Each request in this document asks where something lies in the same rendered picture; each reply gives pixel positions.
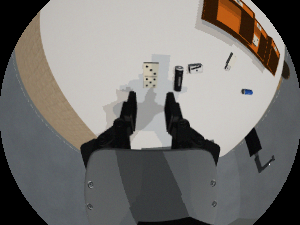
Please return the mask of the cream domino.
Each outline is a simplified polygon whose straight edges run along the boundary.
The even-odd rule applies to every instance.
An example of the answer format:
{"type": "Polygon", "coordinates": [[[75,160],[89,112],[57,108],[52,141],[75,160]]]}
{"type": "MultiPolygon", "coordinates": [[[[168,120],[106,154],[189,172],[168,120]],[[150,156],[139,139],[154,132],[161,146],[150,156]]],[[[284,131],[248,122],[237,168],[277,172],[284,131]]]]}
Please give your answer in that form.
{"type": "Polygon", "coordinates": [[[144,88],[157,88],[159,62],[144,62],[144,88]]]}
{"type": "Polygon", "coordinates": [[[258,46],[258,42],[259,42],[259,39],[257,38],[257,36],[254,34],[254,37],[253,37],[253,44],[257,47],[258,46]]]}

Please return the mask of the blue battery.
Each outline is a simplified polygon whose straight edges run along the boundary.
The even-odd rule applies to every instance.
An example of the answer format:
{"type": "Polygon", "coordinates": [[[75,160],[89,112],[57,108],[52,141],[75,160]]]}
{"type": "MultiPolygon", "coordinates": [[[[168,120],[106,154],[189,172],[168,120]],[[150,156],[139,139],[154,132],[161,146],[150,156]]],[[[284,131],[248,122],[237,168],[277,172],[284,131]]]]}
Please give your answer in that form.
{"type": "Polygon", "coordinates": [[[242,89],[242,94],[247,94],[247,95],[252,95],[253,91],[252,90],[248,90],[248,89],[242,89]]]}

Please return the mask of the white usb stick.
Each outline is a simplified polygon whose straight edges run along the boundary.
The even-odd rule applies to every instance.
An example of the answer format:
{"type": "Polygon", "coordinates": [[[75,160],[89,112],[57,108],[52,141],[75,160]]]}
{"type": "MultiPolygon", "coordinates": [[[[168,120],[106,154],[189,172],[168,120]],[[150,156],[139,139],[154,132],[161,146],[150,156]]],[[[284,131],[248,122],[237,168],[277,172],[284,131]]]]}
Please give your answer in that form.
{"type": "Polygon", "coordinates": [[[234,64],[235,64],[235,62],[236,62],[236,60],[237,60],[237,56],[234,54],[234,53],[230,53],[230,56],[228,57],[228,59],[227,59],[227,61],[226,61],[226,66],[225,66],[225,69],[227,70],[227,71],[229,71],[230,69],[231,69],[231,67],[233,68],[233,66],[234,66],[234,64]]]}

